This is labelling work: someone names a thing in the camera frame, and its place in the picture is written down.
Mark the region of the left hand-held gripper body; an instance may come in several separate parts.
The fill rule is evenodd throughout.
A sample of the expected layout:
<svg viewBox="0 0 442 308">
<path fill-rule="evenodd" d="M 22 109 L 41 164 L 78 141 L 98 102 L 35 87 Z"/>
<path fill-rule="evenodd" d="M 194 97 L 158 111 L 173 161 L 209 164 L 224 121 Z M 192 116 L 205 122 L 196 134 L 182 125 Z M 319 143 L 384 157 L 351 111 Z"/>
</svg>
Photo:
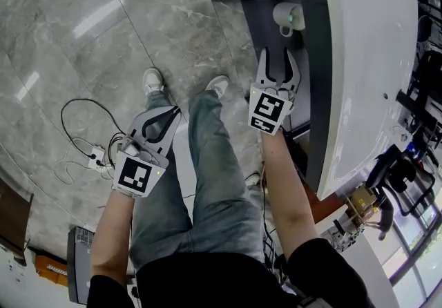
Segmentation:
<svg viewBox="0 0 442 308">
<path fill-rule="evenodd" d="M 129 135 L 118 148 L 113 189 L 131 197 L 147 197 L 165 174 L 169 161 L 155 150 L 156 142 L 139 142 Z"/>
</svg>

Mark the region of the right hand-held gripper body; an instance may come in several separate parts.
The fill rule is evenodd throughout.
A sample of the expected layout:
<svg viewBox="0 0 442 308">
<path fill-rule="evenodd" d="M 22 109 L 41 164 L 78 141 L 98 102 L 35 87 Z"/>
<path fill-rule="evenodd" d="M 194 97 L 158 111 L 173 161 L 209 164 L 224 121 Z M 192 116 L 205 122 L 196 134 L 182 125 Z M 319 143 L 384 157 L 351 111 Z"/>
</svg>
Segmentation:
<svg viewBox="0 0 442 308">
<path fill-rule="evenodd" d="M 295 97 L 296 86 L 293 84 L 277 87 L 253 83 L 249 96 L 248 125 L 274 136 L 293 111 Z"/>
</svg>

